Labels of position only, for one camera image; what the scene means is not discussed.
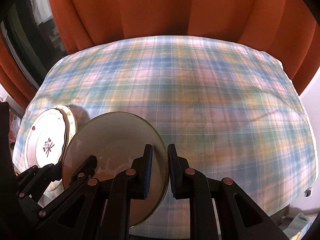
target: tablecloth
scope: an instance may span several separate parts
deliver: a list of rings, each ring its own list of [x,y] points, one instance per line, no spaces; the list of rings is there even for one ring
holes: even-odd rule
[[[112,111],[143,117],[191,167],[213,179],[233,178],[269,215],[318,174],[308,117],[281,63],[236,43],[156,36],[61,59],[23,117],[13,152],[21,171],[31,124],[58,104],[72,108],[79,128]],[[156,212],[130,233],[188,238],[188,200],[174,200],[169,187]]]

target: flower design on plate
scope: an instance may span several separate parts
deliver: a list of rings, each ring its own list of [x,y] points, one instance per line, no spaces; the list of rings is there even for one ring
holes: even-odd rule
[[[51,144],[50,144],[50,142],[51,142],[51,139],[50,139],[50,138],[48,138],[48,140],[47,140],[46,142],[44,142],[43,151],[45,152],[45,154],[47,155],[47,157],[48,157],[48,155],[49,155],[49,152],[51,152],[51,148],[54,146],[54,145],[52,145],[53,142],[51,142]]]

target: power outlet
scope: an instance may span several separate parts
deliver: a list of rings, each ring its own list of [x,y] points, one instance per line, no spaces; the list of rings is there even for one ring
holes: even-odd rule
[[[312,188],[308,187],[307,190],[304,192],[305,197],[310,197],[312,193]]]

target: plaid tablecloth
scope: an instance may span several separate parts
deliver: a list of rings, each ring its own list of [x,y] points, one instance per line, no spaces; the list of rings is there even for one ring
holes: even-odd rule
[[[243,45],[158,36],[63,58],[23,117],[13,153],[21,171],[31,124],[58,104],[73,109],[79,128],[112,111],[145,118],[191,167],[213,179],[233,178],[269,215],[318,174],[308,117],[281,63]],[[174,200],[169,188],[158,210],[130,232],[188,238],[188,201]]]

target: orange curtain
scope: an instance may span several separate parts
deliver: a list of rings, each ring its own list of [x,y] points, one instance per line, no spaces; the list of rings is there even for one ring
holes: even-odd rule
[[[24,109],[36,94],[36,90],[30,85],[12,57],[2,35],[0,35],[0,84]]]
[[[127,38],[192,35],[279,59],[300,94],[320,66],[319,26],[302,0],[49,0],[68,53]]]

